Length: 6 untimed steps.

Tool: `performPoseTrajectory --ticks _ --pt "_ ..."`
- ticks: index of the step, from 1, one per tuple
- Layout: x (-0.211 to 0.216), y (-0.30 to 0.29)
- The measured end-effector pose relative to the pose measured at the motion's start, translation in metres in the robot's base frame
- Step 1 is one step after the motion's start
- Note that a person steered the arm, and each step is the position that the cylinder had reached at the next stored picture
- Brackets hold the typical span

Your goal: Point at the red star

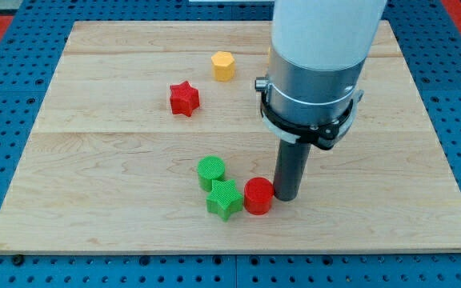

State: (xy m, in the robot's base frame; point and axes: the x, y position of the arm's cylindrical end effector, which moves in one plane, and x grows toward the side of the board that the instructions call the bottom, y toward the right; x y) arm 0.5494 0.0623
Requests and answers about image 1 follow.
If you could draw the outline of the yellow block behind arm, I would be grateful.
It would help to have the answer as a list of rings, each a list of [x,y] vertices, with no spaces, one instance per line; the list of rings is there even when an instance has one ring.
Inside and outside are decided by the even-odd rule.
[[[267,49],[267,65],[270,65],[270,60],[271,60],[271,47],[269,46]]]

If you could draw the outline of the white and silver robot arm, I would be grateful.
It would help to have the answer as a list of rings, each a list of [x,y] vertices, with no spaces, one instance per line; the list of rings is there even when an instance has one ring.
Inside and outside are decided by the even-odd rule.
[[[386,0],[276,0],[263,121],[351,121],[355,87]]]

